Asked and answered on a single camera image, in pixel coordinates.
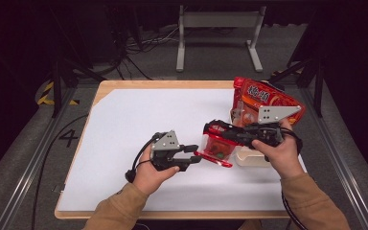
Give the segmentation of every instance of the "chip bag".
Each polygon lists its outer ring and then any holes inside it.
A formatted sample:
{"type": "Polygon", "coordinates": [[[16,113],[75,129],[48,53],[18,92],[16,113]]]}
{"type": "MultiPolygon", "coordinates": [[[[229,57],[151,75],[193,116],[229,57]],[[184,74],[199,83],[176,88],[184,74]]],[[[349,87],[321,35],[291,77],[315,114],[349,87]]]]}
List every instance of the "chip bag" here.
{"type": "Polygon", "coordinates": [[[302,103],[267,81],[235,77],[234,88],[231,120],[232,124],[237,127],[258,123],[259,107],[261,105],[301,106],[299,112],[287,117],[291,125],[296,124],[306,110],[302,103]]]}

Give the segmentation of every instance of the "wire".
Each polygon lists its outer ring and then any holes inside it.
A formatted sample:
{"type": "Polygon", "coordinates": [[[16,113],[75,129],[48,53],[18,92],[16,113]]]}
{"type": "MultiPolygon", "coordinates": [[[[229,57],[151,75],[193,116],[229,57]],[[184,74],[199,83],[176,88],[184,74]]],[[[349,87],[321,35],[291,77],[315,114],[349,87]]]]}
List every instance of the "wire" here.
{"type": "Polygon", "coordinates": [[[40,184],[41,184],[41,178],[43,177],[43,172],[44,172],[44,165],[46,163],[47,160],[47,156],[49,155],[50,149],[52,148],[54,142],[56,141],[56,139],[59,137],[59,135],[62,133],[62,131],[64,131],[67,127],[69,127],[70,125],[72,125],[73,123],[75,123],[76,121],[87,117],[88,114],[82,115],[76,119],[74,119],[73,121],[71,121],[70,123],[68,123],[67,125],[65,125],[60,131],[59,133],[56,135],[56,137],[53,139],[53,141],[50,143],[49,148],[47,148],[46,152],[44,153],[44,158],[43,161],[41,163],[41,167],[40,167],[40,174],[38,176],[38,180],[37,180],[37,187],[35,189],[35,194],[34,194],[34,205],[33,205],[33,213],[32,213],[32,230],[35,229],[35,213],[36,213],[36,207],[37,207],[37,198],[38,198],[38,191],[40,189],[40,184]]]}
{"type": "Polygon", "coordinates": [[[139,153],[137,153],[136,158],[134,158],[132,170],[134,171],[136,169],[136,163],[139,160],[139,157],[142,155],[143,151],[145,151],[146,147],[150,145],[153,141],[155,141],[158,137],[153,136],[150,140],[148,140],[145,145],[142,146],[142,149],[140,149],[139,153]]]}
{"type": "Polygon", "coordinates": [[[295,138],[295,141],[297,142],[297,144],[299,142],[301,142],[301,143],[303,142],[303,140],[301,140],[301,138],[299,138],[297,136],[297,134],[295,134],[295,132],[293,132],[292,130],[290,130],[288,128],[285,128],[285,127],[282,127],[281,128],[281,131],[282,131],[283,134],[287,134],[287,135],[290,135],[290,136],[294,137],[295,138]]]}
{"type": "Polygon", "coordinates": [[[148,230],[150,230],[147,226],[146,226],[146,224],[143,224],[143,223],[136,223],[136,225],[139,225],[139,226],[143,226],[143,227],[146,227],[146,229],[148,229],[148,230]]]}
{"type": "Polygon", "coordinates": [[[287,226],[286,226],[286,230],[289,230],[290,226],[291,226],[291,223],[292,223],[292,220],[289,219],[288,220],[288,223],[287,223],[287,226]]]}
{"type": "Polygon", "coordinates": [[[116,71],[118,71],[119,77],[120,77],[122,80],[124,80],[125,78],[124,78],[124,76],[122,75],[121,70],[120,70],[119,68],[116,68],[116,71]]]}
{"type": "Polygon", "coordinates": [[[127,67],[127,64],[122,60],[122,63],[124,64],[124,66],[126,67],[126,70],[129,72],[129,77],[132,80],[132,73],[129,70],[129,67],[127,67]]]}
{"type": "Polygon", "coordinates": [[[157,34],[156,37],[154,38],[151,38],[151,39],[147,39],[147,40],[144,40],[142,41],[142,44],[144,44],[145,46],[143,47],[142,50],[140,49],[132,49],[130,47],[133,47],[133,46],[138,46],[137,43],[130,43],[128,45],[126,45],[126,49],[128,51],[132,51],[132,52],[135,52],[135,53],[129,53],[130,55],[137,55],[139,53],[147,53],[147,52],[150,52],[151,50],[153,50],[154,48],[156,48],[157,46],[161,45],[161,44],[166,44],[168,43],[169,41],[173,40],[173,41],[177,41],[177,39],[173,39],[171,37],[175,36],[175,34],[178,32],[178,27],[175,28],[174,30],[172,30],[169,34],[163,36],[163,37],[160,37],[160,33],[157,34]]]}
{"type": "Polygon", "coordinates": [[[143,73],[143,71],[142,71],[141,69],[139,69],[139,67],[137,67],[137,65],[133,62],[133,60],[132,60],[132,59],[130,59],[130,57],[129,57],[129,56],[126,56],[126,59],[127,59],[128,61],[130,61],[130,63],[132,63],[132,64],[134,65],[134,67],[136,67],[136,69],[137,69],[137,70],[139,70],[139,72],[140,72],[143,76],[145,76],[145,78],[146,78],[146,79],[148,79],[148,80],[153,80],[151,77],[148,77],[145,73],[143,73]]]}
{"type": "Polygon", "coordinates": [[[150,162],[150,161],[151,161],[151,160],[146,160],[146,161],[142,161],[142,162],[140,162],[139,164],[137,164],[137,166],[136,166],[135,170],[137,170],[137,168],[138,168],[140,165],[142,165],[143,163],[150,162]]]}
{"type": "Polygon", "coordinates": [[[283,194],[283,192],[282,192],[282,200],[283,200],[283,204],[286,208],[288,215],[290,216],[292,221],[295,223],[295,225],[297,225],[297,227],[300,228],[301,230],[307,230],[307,227],[304,226],[304,224],[300,221],[300,219],[298,219],[298,217],[296,217],[295,214],[291,211],[291,208],[289,207],[288,201],[286,200],[286,197],[283,194]]]}
{"type": "MultiPolygon", "coordinates": [[[[100,71],[93,71],[95,74],[97,75],[101,75],[101,76],[104,76],[104,75],[107,75],[109,73],[111,73],[113,70],[115,70],[117,68],[118,64],[113,64],[112,66],[106,68],[106,69],[103,69],[103,70],[100,70],[100,71]]],[[[88,76],[86,76],[85,74],[82,74],[82,73],[78,73],[78,72],[74,72],[77,76],[81,77],[81,78],[89,78],[88,76]]]]}

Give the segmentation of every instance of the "sleeve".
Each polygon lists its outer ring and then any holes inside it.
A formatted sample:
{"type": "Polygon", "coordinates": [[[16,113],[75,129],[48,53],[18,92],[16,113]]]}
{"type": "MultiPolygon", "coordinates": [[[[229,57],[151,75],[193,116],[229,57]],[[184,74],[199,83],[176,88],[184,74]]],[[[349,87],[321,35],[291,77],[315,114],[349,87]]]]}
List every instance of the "sleeve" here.
{"type": "Polygon", "coordinates": [[[281,180],[283,194],[308,229],[350,229],[343,213],[307,174],[281,180]]]}
{"type": "Polygon", "coordinates": [[[133,184],[127,183],[117,194],[98,204],[93,216],[86,222],[84,230],[132,229],[148,197],[133,184]]]}

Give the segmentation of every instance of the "snack bag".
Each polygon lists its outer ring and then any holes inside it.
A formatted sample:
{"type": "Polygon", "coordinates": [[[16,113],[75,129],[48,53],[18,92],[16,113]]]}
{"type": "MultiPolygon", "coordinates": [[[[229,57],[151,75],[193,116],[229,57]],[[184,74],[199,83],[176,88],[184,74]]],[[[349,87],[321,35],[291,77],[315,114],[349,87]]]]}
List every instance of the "snack bag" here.
{"type": "Polygon", "coordinates": [[[261,105],[301,106],[301,110],[288,117],[291,125],[296,124],[303,116],[305,106],[273,86],[267,81],[256,81],[243,77],[234,79],[234,101],[231,109],[232,124],[244,127],[257,123],[259,107],[261,105]]]}

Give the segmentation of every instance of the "table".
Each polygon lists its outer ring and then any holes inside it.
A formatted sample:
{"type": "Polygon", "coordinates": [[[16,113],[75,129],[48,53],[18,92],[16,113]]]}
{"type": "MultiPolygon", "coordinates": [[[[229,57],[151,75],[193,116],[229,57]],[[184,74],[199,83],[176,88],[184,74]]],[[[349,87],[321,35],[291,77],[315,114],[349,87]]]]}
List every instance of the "table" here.
{"type": "MultiPolygon", "coordinates": [[[[84,132],[82,138],[80,139],[79,146],[76,151],[76,155],[74,157],[73,163],[70,168],[70,172],[68,173],[66,179],[66,187],[64,192],[61,194],[61,197],[58,200],[57,208],[55,210],[56,217],[59,219],[88,219],[93,210],[96,207],[97,202],[101,201],[104,198],[112,195],[113,193],[117,192],[121,186],[126,183],[124,178],[124,171],[127,170],[131,162],[134,159],[134,156],[137,153],[137,150],[141,148],[141,146],[146,143],[146,139],[148,139],[148,135],[146,134],[143,140],[140,140],[142,137],[138,134],[137,137],[134,137],[137,143],[133,144],[133,149],[136,150],[132,155],[128,156],[125,159],[125,155],[118,155],[116,159],[106,159],[106,157],[112,158],[115,154],[118,153],[109,153],[109,149],[113,150],[110,142],[106,142],[106,145],[101,142],[99,139],[95,139],[95,142],[92,141],[92,136],[99,136],[100,133],[94,133],[94,129],[92,129],[96,124],[96,119],[94,117],[97,116],[99,111],[104,108],[105,104],[115,104],[113,101],[110,102],[109,98],[112,95],[117,95],[116,97],[118,100],[121,100],[124,95],[128,96],[128,93],[138,94],[140,91],[146,91],[146,95],[152,95],[152,93],[160,93],[160,92],[175,92],[177,95],[181,96],[181,93],[187,92],[183,90],[192,90],[193,95],[198,95],[198,93],[202,93],[202,91],[208,91],[207,93],[217,93],[224,94],[224,97],[217,97],[218,94],[214,95],[213,99],[209,102],[217,102],[213,106],[207,106],[208,110],[216,108],[217,110],[213,110],[214,114],[218,114],[217,119],[223,119],[221,116],[226,116],[226,104],[223,106],[225,111],[222,111],[222,104],[221,102],[227,102],[227,118],[229,118],[229,109],[232,105],[232,81],[231,80],[152,80],[152,81],[141,81],[141,80],[133,80],[133,81],[120,81],[120,80],[106,80],[103,81],[99,87],[98,93],[93,102],[93,108],[91,109],[90,117],[88,119],[88,123],[85,125],[84,132]],[[109,148],[108,150],[90,150],[91,146],[106,146],[105,148],[109,148]],[[93,157],[93,154],[97,154],[98,152],[108,152],[105,153],[103,159],[98,160],[98,157],[93,157]],[[112,162],[112,167],[108,167],[106,164],[107,162],[112,162]],[[124,166],[125,163],[126,168],[119,169],[121,166],[124,166]],[[99,168],[91,167],[90,164],[99,165],[99,168]],[[103,182],[98,182],[98,180],[105,180],[106,185],[103,182]],[[81,204],[85,202],[86,199],[96,196],[99,193],[104,193],[105,190],[109,190],[110,192],[106,195],[100,195],[93,204],[81,204]],[[79,196],[78,193],[81,193],[83,196],[80,200],[77,199],[79,196]]],[[[196,107],[199,106],[199,103],[186,103],[185,100],[179,103],[180,108],[188,108],[192,107],[196,111],[196,107]]],[[[165,106],[164,104],[155,105],[155,108],[161,108],[165,106]]],[[[106,112],[105,116],[109,116],[111,118],[118,118],[118,109],[113,107],[115,110],[114,113],[110,114],[110,112],[106,112]]],[[[151,127],[152,123],[150,121],[154,118],[153,114],[150,111],[148,112],[147,117],[143,117],[142,124],[145,124],[147,127],[151,127]]],[[[187,111],[190,114],[193,114],[192,117],[196,117],[193,111],[187,111]]],[[[128,123],[128,126],[132,129],[135,129],[137,126],[141,126],[142,124],[137,125],[136,122],[133,122],[134,115],[131,116],[131,122],[129,122],[129,118],[124,120],[123,124],[128,123]]],[[[162,126],[163,124],[167,123],[165,127],[170,127],[174,124],[174,121],[180,121],[178,118],[163,120],[163,123],[157,124],[158,126],[162,126]]],[[[198,123],[198,126],[209,122],[207,120],[202,121],[195,121],[191,120],[192,123],[198,123]]],[[[196,141],[200,139],[202,128],[193,130],[185,130],[188,128],[187,124],[179,125],[176,124],[177,129],[174,130],[177,133],[178,140],[192,140],[196,141]],[[199,137],[196,135],[191,135],[192,133],[199,133],[199,137]]],[[[155,130],[155,127],[151,128],[153,133],[155,131],[163,131],[163,130],[155,130]]],[[[129,136],[127,129],[124,129],[124,135],[129,136]]],[[[183,145],[192,145],[197,143],[185,143],[181,142],[180,144],[183,145]]],[[[118,150],[121,152],[129,152],[128,147],[129,144],[126,144],[126,149],[124,149],[124,145],[118,146],[118,150]]],[[[147,203],[147,206],[142,213],[140,219],[278,219],[278,218],[287,218],[288,214],[284,210],[283,204],[281,202],[281,194],[280,194],[280,177],[272,168],[245,168],[235,166],[231,169],[223,168],[216,164],[213,164],[209,161],[202,160],[200,163],[196,165],[190,166],[190,168],[186,172],[181,172],[179,175],[174,176],[172,179],[166,181],[162,187],[153,194],[147,203]],[[210,178],[216,178],[218,180],[211,182],[210,178]],[[191,178],[197,177],[206,177],[205,180],[200,182],[191,180],[191,178]],[[186,197],[183,194],[190,197],[190,200],[197,200],[194,204],[185,203],[183,205],[171,205],[169,203],[181,202],[177,200],[184,200],[185,202],[186,197]],[[252,194],[251,197],[244,196],[239,198],[237,196],[242,195],[249,195],[252,194]],[[214,199],[221,198],[219,201],[223,201],[221,204],[215,204],[214,199]],[[161,205],[160,201],[168,200],[169,202],[165,202],[166,204],[161,205]],[[253,207],[249,208],[249,210],[245,210],[245,205],[251,204],[253,207]]]]}

